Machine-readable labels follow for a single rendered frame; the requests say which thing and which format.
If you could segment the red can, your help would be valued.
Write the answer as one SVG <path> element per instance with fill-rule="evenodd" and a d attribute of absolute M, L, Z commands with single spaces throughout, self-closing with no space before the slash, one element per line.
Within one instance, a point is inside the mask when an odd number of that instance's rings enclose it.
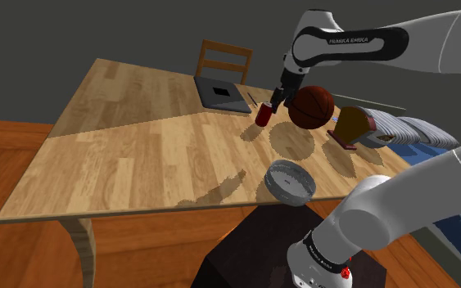
<path fill-rule="evenodd" d="M 257 116 L 255 117 L 255 124 L 259 127 L 265 127 L 273 113 L 273 107 L 270 102 L 263 102 L 258 110 Z"/>

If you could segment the brown basketball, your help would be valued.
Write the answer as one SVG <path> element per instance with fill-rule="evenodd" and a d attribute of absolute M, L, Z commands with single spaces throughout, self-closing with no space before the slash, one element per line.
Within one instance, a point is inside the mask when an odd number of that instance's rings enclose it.
<path fill-rule="evenodd" d="M 317 129 L 324 126 L 334 113 L 330 92 L 319 86 L 301 88 L 288 107 L 290 120 L 299 128 Z"/>

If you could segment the grey closed laptop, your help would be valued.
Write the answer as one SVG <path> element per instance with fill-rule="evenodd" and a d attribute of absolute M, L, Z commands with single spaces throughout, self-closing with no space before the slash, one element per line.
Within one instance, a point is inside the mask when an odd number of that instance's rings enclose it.
<path fill-rule="evenodd" d="M 238 91 L 234 83 L 217 79 L 194 76 L 194 82 L 205 108 L 226 110 L 240 113 L 251 113 L 251 109 Z"/>

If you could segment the brown wooden chair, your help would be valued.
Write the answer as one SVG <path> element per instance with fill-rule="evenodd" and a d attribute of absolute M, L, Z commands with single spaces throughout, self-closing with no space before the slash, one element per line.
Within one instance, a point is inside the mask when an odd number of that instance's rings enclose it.
<path fill-rule="evenodd" d="M 246 64 L 239 65 L 224 61 L 206 59 L 207 50 L 233 54 L 236 56 L 244 56 L 246 58 Z M 227 43 L 220 43 L 208 39 L 203 39 L 195 75 L 201 76 L 201 72 L 204 68 L 240 72 L 242 73 L 240 84 L 245 85 L 252 55 L 253 50 L 250 48 L 238 47 Z"/>

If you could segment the brown and red stand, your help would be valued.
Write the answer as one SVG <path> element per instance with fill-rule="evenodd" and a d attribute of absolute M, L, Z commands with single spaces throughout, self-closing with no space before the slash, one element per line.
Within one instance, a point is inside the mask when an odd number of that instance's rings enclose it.
<path fill-rule="evenodd" d="M 345 150 L 356 150 L 355 143 L 377 130 L 373 117 L 358 106 L 341 108 L 334 129 L 328 134 Z"/>

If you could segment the grey round pan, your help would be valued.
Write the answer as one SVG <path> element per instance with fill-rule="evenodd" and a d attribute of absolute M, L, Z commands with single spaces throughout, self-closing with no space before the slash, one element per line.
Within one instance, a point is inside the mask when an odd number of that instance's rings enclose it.
<path fill-rule="evenodd" d="M 293 207 L 305 205 L 317 187 L 306 170 L 289 160 L 275 160 L 264 175 L 264 184 L 275 199 Z"/>

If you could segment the dark robot stand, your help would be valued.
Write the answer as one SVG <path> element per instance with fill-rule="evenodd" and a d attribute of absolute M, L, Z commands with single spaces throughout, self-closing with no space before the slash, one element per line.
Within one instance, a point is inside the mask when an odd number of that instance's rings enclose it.
<path fill-rule="evenodd" d="M 191 288 L 385 288 L 386 269 L 308 206 L 261 205 L 203 260 Z"/>

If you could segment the light wooden table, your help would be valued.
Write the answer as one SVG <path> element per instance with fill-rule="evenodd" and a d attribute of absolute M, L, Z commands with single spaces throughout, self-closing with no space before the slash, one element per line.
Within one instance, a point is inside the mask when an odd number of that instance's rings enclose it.
<path fill-rule="evenodd" d="M 264 175 L 290 160 L 339 200 L 362 179 L 407 163 L 391 149 L 346 151 L 292 124 L 285 108 L 255 125 L 270 91 L 239 86 L 251 113 L 207 109 L 191 75 L 96 60 L 0 210 L 0 223 L 57 221 L 78 251 L 83 288 L 95 288 L 93 220 L 126 214 L 269 205 Z"/>

